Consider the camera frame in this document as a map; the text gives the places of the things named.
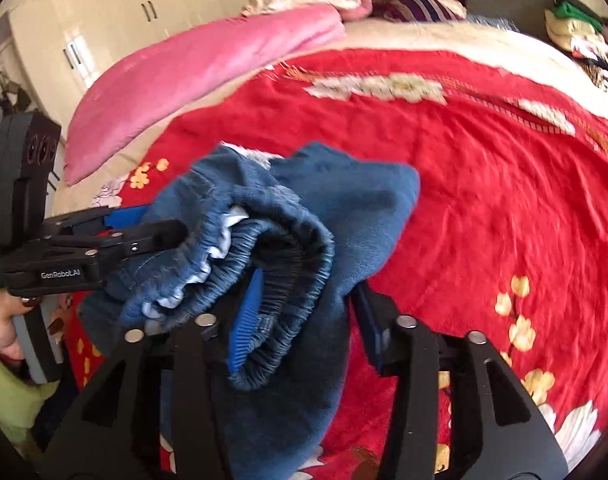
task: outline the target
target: pile of clothes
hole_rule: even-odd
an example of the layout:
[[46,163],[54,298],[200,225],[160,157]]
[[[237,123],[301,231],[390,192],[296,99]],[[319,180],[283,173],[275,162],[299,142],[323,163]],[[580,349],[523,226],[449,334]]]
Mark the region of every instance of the pile of clothes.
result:
[[557,0],[554,9],[546,10],[546,31],[608,99],[608,26],[603,18],[579,0]]

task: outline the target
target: purple striped fabric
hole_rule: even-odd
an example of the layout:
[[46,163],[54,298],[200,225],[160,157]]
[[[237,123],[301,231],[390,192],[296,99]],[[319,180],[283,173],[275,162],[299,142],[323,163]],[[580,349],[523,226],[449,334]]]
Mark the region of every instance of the purple striped fabric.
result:
[[373,0],[372,16],[390,22],[460,21],[454,12],[437,0]]

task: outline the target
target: red blanket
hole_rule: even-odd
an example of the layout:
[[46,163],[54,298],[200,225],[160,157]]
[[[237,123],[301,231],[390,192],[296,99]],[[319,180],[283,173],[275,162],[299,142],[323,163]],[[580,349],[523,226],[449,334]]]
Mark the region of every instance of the red blanket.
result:
[[[433,93],[394,77],[381,81],[389,93],[353,85],[345,100],[305,90],[391,73],[419,75]],[[222,140],[289,155],[314,139],[417,168],[417,209],[373,288],[433,330],[486,333],[554,421],[567,459],[580,458],[608,423],[608,122],[553,88],[455,54],[322,52],[174,119],[122,205],[150,202]],[[83,382],[98,360],[82,339],[69,337]],[[440,379],[437,469],[449,453],[449,380]],[[367,364],[354,328],[340,409],[299,478],[374,478],[394,389]]]

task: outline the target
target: silver screw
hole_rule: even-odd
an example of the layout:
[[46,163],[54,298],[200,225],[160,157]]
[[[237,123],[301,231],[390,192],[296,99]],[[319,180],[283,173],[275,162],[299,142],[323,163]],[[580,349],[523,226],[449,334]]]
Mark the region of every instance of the silver screw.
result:
[[413,316],[397,316],[397,324],[402,328],[415,328],[417,320]]
[[124,339],[128,343],[139,343],[144,338],[144,332],[138,328],[134,328],[133,330],[129,330],[125,335]]
[[475,345],[483,345],[486,343],[486,336],[479,330],[473,330],[468,333],[468,340]]
[[199,326],[213,326],[217,322],[217,318],[212,314],[199,314],[195,322]]

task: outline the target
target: pink blanket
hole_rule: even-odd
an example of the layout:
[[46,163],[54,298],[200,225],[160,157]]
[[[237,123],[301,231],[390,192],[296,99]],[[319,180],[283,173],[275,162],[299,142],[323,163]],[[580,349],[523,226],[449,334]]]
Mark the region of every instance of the pink blanket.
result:
[[327,5],[208,23],[146,47],[108,69],[68,126],[64,178],[92,174],[143,130],[226,81],[345,36]]

